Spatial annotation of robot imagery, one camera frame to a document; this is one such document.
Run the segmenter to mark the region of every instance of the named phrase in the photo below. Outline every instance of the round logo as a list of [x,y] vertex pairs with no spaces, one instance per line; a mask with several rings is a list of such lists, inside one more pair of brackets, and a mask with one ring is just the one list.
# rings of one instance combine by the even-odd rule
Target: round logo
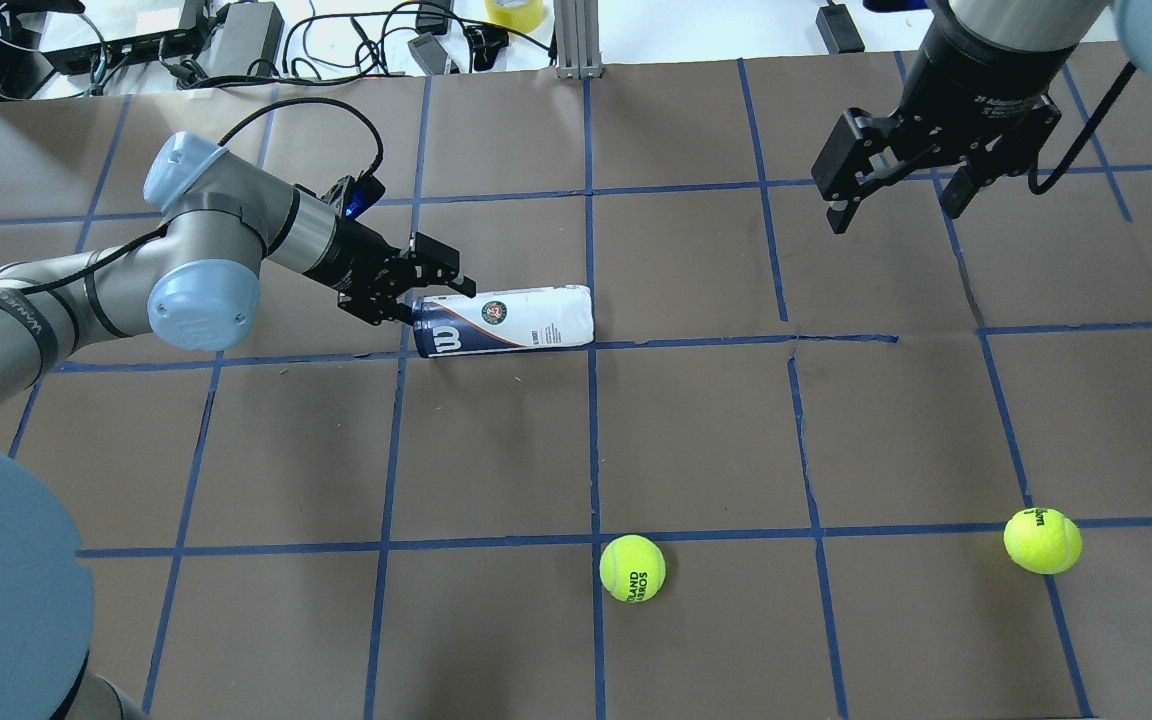
[[506,309],[505,303],[499,300],[493,300],[488,304],[483,306],[483,319],[486,320],[488,325],[499,325],[505,321],[505,316],[509,311]]

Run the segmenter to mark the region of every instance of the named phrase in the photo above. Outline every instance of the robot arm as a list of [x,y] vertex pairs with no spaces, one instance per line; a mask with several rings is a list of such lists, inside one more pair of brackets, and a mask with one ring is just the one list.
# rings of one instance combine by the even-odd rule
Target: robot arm
[[[996,179],[1028,173],[1061,119],[1047,86],[1107,3],[929,0],[934,20],[900,105],[887,118],[847,109],[813,164],[833,232],[916,170],[958,165],[941,197],[952,218]],[[1128,55],[1152,77],[1152,0],[1116,0],[1115,17]]]
[[415,233],[407,250],[356,222],[382,185],[364,173],[323,197],[190,132],[154,159],[145,199],[164,222],[122,249],[0,268],[0,402],[79,347],[154,332],[187,350],[223,350],[250,332],[270,259],[338,291],[372,325],[411,323],[401,301],[444,285],[473,296],[460,253]]

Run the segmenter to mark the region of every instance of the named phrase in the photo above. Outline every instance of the green ball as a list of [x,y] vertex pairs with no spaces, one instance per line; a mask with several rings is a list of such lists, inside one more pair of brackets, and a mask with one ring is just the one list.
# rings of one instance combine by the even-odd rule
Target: green ball
[[1064,573],[1083,555],[1078,525],[1051,507],[1016,511],[1007,520],[1002,543],[1016,564],[1040,575]]
[[621,536],[604,548],[598,577],[616,600],[652,600],[664,584],[664,553],[649,538]]

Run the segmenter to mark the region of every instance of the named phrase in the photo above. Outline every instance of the metal post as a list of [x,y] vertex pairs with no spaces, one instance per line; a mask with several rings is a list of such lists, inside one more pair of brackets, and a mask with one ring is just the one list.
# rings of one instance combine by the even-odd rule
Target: metal post
[[598,0],[554,0],[558,77],[602,77],[598,48]]

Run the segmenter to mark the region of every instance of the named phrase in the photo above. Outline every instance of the yellow tape roll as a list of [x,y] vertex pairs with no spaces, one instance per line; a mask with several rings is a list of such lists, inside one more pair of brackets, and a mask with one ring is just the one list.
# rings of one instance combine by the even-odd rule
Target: yellow tape roll
[[483,0],[488,5],[488,20],[499,26],[531,32],[545,18],[545,3],[540,0]]

